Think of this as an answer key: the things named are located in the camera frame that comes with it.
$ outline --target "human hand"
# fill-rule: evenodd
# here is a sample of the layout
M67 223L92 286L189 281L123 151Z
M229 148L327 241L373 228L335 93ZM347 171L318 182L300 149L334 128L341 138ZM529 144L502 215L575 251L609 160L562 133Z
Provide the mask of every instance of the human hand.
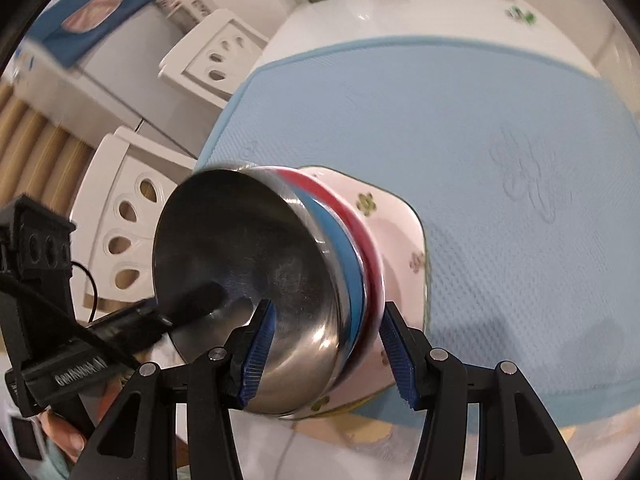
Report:
M104 395L98 405L98 421L102 420L121 389L120 378L107 384ZM76 463L86 445L86 437L64 418L53 413L50 408L38 415L38 420L42 426L42 431L69 457L69 460Z

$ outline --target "red bowl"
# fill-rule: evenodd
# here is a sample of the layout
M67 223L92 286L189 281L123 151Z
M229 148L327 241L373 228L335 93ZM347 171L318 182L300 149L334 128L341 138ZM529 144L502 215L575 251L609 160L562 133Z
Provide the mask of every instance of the red bowl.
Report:
M351 237L359 249L365 269L364 287L366 307L361 322L360 335L347 359L344 368L335 381L334 388L341 384L364 360L374 341L378 337L380 322L385 309L385 285L383 279L383 264L380 251L375 244L371 232L346 200L336 195L318 179L293 168L283 166L267 166L286 179L290 184L300 187L310 193L325 205L329 206L346 225Z

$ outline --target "stacked bowls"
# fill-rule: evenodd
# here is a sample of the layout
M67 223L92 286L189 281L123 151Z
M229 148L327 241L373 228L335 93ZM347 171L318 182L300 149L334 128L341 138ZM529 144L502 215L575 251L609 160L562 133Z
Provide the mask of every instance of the stacked bowls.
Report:
M209 282L226 303L170 333L187 362L276 304L276 332L258 393L247 409L291 415L358 367L375 341L384 308L382 258L343 199L291 168L212 168L181 183L156 229L158 304ZM167 311L168 316L175 312Z

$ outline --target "white chair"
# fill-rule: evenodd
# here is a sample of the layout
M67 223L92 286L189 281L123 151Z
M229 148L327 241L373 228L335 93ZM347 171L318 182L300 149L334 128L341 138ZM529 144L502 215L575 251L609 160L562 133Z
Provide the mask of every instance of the white chair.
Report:
M72 259L87 267L100 298L133 302L153 296L152 249L158 219L177 183L196 161L125 127L106 135L95 152L71 211ZM81 269L74 268L71 295L78 320L93 294ZM95 319L104 313L97 312Z
M218 9L164 56L158 77L224 108L267 42L230 10Z

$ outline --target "green flower pattern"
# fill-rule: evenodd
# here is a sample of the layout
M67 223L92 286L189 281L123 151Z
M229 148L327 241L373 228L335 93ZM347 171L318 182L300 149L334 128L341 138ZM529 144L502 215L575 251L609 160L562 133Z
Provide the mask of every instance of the green flower pattern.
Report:
M536 23L536 15L533 12L523 12L518 6L510 7L507 10L507 16L510 16L517 22L527 23L527 25L533 25Z
M371 216L373 212L378 209L376 202L373 200L373 195L371 193L367 194L358 194L358 201L356 202L356 207L362 214L366 217Z
M427 267L427 258L424 256L424 253L411 253L411 261L409 262L409 267L414 272L414 274L418 274L420 269L426 269Z
M316 402L314 402L314 403L311 405L311 411L312 411L312 412L319 412L319 411L320 411L320 408L322 408L325 404L328 404L328 403L329 403L329 400L331 400L331 399L329 398L329 396L324 396L322 399L320 399L320 400L316 400Z

